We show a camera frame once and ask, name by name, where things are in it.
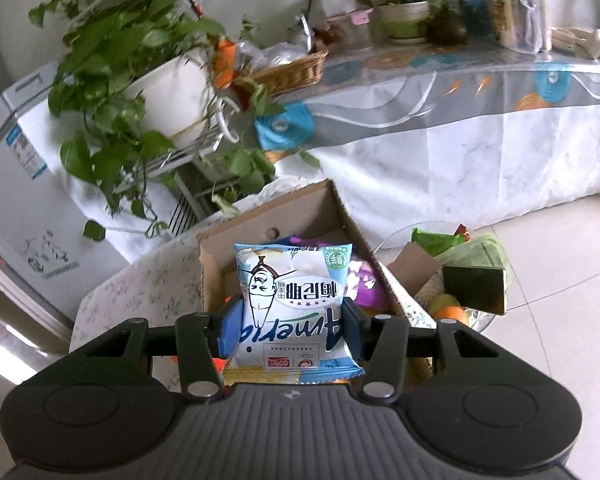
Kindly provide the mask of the dark brown teapot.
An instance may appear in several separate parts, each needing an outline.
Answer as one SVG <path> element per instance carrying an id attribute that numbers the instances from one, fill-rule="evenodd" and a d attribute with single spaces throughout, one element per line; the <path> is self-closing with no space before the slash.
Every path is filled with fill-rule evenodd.
<path id="1" fill-rule="evenodd" d="M 428 21 L 426 38 L 430 44 L 456 46 L 467 44 L 469 35 L 464 18 L 445 6 Z"/>

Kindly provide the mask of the large pothos plant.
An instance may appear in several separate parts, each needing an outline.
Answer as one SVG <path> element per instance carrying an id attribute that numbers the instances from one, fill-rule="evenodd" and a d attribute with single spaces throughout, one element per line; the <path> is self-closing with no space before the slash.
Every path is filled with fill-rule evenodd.
<path id="1" fill-rule="evenodd" d="M 29 12 L 43 26 L 46 15 L 62 12 L 72 26 L 67 52 L 58 65 L 47 104 L 50 114 L 76 113 L 83 127 L 61 144 L 68 174 L 99 188 L 112 216 L 122 210 L 146 224 L 145 237 L 166 232 L 147 196 L 148 166 L 176 149 L 164 122 L 148 126 L 149 82 L 175 62 L 202 71 L 201 109 L 190 124 L 206 128 L 225 88 L 249 94 L 248 112 L 263 122 L 288 112 L 273 90 L 253 74 L 219 67 L 225 29 L 198 0 L 123 0 L 105 9 L 86 0 L 42 0 Z"/>

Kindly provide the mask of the wicker basket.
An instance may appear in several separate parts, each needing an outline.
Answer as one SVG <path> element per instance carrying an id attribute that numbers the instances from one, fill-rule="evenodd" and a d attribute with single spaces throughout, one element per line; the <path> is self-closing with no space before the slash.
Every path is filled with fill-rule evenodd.
<path id="1" fill-rule="evenodd" d="M 325 47 L 300 54 L 291 44 L 276 44 L 274 47 L 246 54 L 247 61 L 238 70 L 233 84 L 251 92 L 257 86 L 263 86 L 270 96 L 308 88 L 323 79 L 327 55 Z"/>

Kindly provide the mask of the white freezer appliance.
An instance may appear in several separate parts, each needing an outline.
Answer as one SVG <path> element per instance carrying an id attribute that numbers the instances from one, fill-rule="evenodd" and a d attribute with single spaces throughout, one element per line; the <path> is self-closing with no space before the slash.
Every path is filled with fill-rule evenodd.
<path id="1" fill-rule="evenodd" d="M 99 190 L 66 173 L 59 151 L 81 127 L 50 116 L 53 63 L 0 95 L 0 288 L 60 338 L 70 336 L 82 299 L 174 237 L 146 237 L 129 208 L 112 216 Z"/>

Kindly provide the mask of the orange fruit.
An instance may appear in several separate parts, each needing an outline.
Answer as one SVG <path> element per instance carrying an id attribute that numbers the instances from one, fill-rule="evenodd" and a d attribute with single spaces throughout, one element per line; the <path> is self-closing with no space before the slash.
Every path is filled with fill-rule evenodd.
<path id="1" fill-rule="evenodd" d="M 434 314 L 435 320 L 455 320 L 457 322 L 463 323 L 464 325 L 469 325 L 469 315 L 467 311 L 460 306 L 447 306 L 443 307 Z"/>

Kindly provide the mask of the floral cloth cover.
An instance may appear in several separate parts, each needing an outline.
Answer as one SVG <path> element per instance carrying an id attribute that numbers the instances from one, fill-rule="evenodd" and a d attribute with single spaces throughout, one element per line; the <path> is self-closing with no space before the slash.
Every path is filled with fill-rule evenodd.
<path id="1" fill-rule="evenodd" d="M 212 214 L 148 252 L 82 300 L 71 338 L 76 350 L 128 318 L 171 325 L 194 312 L 213 312 L 238 291 L 234 245 L 269 243 L 311 222 L 302 200 L 328 183 L 281 177 L 238 202 L 238 215 Z"/>

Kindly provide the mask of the white blue snack packet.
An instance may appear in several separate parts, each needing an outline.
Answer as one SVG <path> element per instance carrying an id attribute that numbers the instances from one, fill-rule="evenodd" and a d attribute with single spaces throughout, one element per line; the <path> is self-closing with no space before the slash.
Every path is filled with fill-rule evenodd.
<path id="1" fill-rule="evenodd" d="M 236 244 L 242 328 L 227 385 L 324 384 L 363 374 L 343 336 L 350 244 Z"/>

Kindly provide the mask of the patterned tablecloth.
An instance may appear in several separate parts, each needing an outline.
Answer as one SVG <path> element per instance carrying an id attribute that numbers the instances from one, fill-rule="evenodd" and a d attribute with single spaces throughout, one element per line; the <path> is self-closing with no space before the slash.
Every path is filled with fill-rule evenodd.
<path id="1" fill-rule="evenodd" d="M 372 243 L 600 193 L 600 60 L 490 44 L 365 51 L 284 107 L 256 122 L 277 174 L 332 180 Z"/>

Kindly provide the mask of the gold can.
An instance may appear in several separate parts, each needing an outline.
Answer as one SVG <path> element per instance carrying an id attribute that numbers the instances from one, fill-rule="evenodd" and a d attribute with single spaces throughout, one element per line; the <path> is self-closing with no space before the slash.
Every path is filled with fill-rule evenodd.
<path id="1" fill-rule="evenodd" d="M 496 41 L 503 47 L 516 44 L 512 0 L 486 0 Z"/>

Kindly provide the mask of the green round plant pot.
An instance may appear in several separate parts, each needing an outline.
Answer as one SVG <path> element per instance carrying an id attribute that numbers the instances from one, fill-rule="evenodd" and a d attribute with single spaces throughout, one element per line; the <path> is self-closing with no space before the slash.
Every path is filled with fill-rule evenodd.
<path id="1" fill-rule="evenodd" d="M 378 6 L 380 21 L 386 36 L 397 44 L 422 44 L 426 40 L 426 25 L 430 17 L 427 1 Z"/>

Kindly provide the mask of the purple snack packet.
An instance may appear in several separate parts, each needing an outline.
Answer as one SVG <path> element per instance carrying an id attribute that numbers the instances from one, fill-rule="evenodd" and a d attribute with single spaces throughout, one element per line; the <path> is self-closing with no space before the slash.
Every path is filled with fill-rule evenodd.
<path id="1" fill-rule="evenodd" d="M 289 239 L 289 274 L 276 282 L 276 298 L 297 309 L 340 306 L 349 298 L 373 312 L 389 307 L 388 292 L 370 260 L 351 243 Z"/>

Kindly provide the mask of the clear plastic bag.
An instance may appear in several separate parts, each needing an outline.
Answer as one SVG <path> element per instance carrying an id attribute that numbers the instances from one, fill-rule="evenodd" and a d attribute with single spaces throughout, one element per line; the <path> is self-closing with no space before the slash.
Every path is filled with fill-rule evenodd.
<path id="1" fill-rule="evenodd" d="M 552 50 L 547 0 L 510 0 L 514 21 L 514 49 L 524 54 Z"/>

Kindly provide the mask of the white metal plant stand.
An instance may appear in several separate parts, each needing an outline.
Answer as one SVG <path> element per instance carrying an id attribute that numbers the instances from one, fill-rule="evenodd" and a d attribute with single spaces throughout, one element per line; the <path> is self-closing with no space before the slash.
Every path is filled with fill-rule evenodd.
<path id="1" fill-rule="evenodd" d="M 182 148 L 145 162 L 139 176 L 161 183 L 176 200 L 163 217 L 173 235 L 181 234 L 213 214 L 211 195 L 232 177 L 221 158 L 240 141 L 230 118 L 242 109 L 229 96 L 214 98 L 195 139 Z"/>

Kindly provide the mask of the orange cup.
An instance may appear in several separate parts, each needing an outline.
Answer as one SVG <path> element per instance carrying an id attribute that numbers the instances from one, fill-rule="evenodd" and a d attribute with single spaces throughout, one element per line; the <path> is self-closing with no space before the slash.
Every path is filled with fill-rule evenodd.
<path id="1" fill-rule="evenodd" d="M 221 39 L 216 45 L 211 60 L 215 89 L 227 88 L 232 83 L 236 52 L 236 44 L 228 39 Z"/>

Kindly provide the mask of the green cloth bag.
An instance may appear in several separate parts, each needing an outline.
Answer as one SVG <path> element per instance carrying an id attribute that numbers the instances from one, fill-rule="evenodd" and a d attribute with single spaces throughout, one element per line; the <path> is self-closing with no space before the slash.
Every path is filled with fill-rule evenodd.
<path id="1" fill-rule="evenodd" d="M 502 269 L 509 274 L 506 252 L 494 234 L 473 237 L 468 242 L 454 246 L 436 257 L 437 262 L 466 268 Z"/>

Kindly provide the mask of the cardboard box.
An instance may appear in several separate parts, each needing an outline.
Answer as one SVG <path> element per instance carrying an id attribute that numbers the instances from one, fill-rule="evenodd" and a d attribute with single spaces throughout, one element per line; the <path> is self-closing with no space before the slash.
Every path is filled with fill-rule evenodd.
<path id="1" fill-rule="evenodd" d="M 432 318 L 430 318 L 428 314 L 422 312 L 419 307 L 416 307 L 413 298 L 406 292 L 402 284 L 388 272 L 388 269 L 385 266 L 378 262 L 370 250 L 370 246 L 368 246 L 365 238 L 362 237 L 360 230 L 351 219 L 350 214 L 348 214 L 346 208 L 344 208 L 335 185 L 332 183 L 332 181 L 326 180 L 326 182 L 328 183 L 328 188 L 326 188 L 326 190 L 322 192 L 315 192 L 302 200 L 302 210 L 311 214 L 309 218 L 311 222 L 306 226 L 305 229 L 294 231 L 292 234 L 286 237 L 279 237 L 277 240 L 273 240 L 269 243 L 253 245 L 289 245 L 289 239 L 292 236 L 307 238 L 308 240 L 324 240 L 325 242 L 333 243 L 351 243 L 356 247 L 356 250 L 360 256 L 362 256 L 364 259 L 370 260 L 372 267 L 379 274 L 380 282 L 385 286 L 389 298 L 389 307 L 385 311 L 373 312 L 370 309 L 363 309 L 360 307 L 362 311 L 369 318 L 374 318 L 380 314 L 388 314 L 398 316 L 399 318 L 404 318 L 404 320 L 408 323 L 408 328 L 417 325 L 425 327 L 432 326 L 432 324 L 434 324 Z M 240 291 L 237 277 L 236 259 L 233 275 L 235 278 L 234 283 L 238 286 L 238 291 L 233 295 L 227 296 L 225 301 L 229 300 L 230 297 L 233 296 L 242 297 L 242 292 Z M 366 366 L 361 361 L 356 360 L 356 362 L 358 362 L 358 365 L 362 367 L 363 374 L 349 380 L 342 380 L 342 382 L 356 382 L 357 384 L 362 382 L 362 377 L 364 376 Z M 424 359 L 417 359 L 415 370 L 408 370 L 407 362 L 408 359 L 406 358 L 403 390 L 408 384 L 417 382 L 419 378 L 426 377 L 429 374 L 428 366 Z"/>

